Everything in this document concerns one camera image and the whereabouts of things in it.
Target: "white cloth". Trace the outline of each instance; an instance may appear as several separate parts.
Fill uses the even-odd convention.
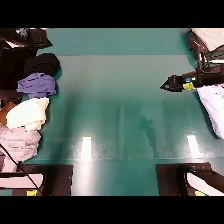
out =
[[[0,135],[0,143],[9,152],[16,163],[24,162],[37,155],[38,142],[41,136],[37,131],[25,131],[24,127],[8,129]],[[2,172],[16,172],[16,164],[5,154]]]
[[[49,98],[32,98],[24,101],[10,110],[6,116],[8,128],[25,126],[26,131],[37,131],[45,123],[45,110],[49,104]]]
[[[224,139],[224,88],[221,85],[203,86],[197,91],[208,112],[214,132]]]
[[[224,44],[224,28],[191,28],[205,43],[209,51]]]

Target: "brown cloth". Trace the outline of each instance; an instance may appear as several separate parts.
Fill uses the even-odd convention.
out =
[[[0,124],[1,125],[6,126],[7,124],[6,115],[15,106],[17,106],[15,103],[9,102],[5,107],[2,108],[2,110],[0,110]]]

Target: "purple cloth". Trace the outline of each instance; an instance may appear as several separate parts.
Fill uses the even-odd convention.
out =
[[[33,73],[18,81],[17,92],[28,93],[29,98],[43,98],[56,94],[55,81],[50,75]]]

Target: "yellow sticker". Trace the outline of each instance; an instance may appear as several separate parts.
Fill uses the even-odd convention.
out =
[[[27,196],[37,196],[37,190],[27,191]]]
[[[200,191],[195,191],[195,195],[196,196],[205,196],[205,194]]]
[[[186,89],[186,90],[191,90],[191,89],[194,88],[194,84],[192,82],[183,84],[183,88]]]

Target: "clothing pile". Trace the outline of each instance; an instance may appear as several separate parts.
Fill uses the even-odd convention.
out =
[[[212,63],[224,63],[224,28],[191,28],[196,42],[206,54],[213,56]],[[208,112],[214,132],[224,139],[224,84],[203,86],[197,89],[199,98]]]
[[[54,76],[59,67],[59,60],[51,53],[26,60],[17,92],[27,93],[30,99],[18,105],[9,102],[0,110],[0,144],[17,164],[37,154],[38,131],[46,121],[48,97],[56,94]],[[2,172],[15,172],[17,166],[2,147],[0,153],[6,156]]]

